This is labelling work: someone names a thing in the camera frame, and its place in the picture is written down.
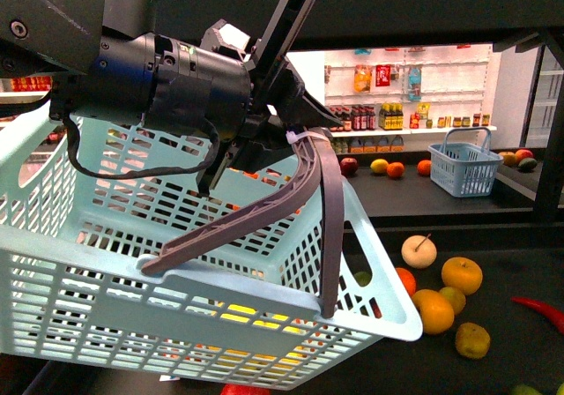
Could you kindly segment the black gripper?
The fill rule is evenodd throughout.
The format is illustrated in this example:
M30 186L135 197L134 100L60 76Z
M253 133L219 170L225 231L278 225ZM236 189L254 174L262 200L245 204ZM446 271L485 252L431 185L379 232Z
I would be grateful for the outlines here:
M245 66L252 89L246 115L236 135L222 142L212 165L197 176L207 195L227 168L249 173L269 167L292 154L287 130L340 124L311 95L287 53L315 0L279 0L263 36L251 49Z

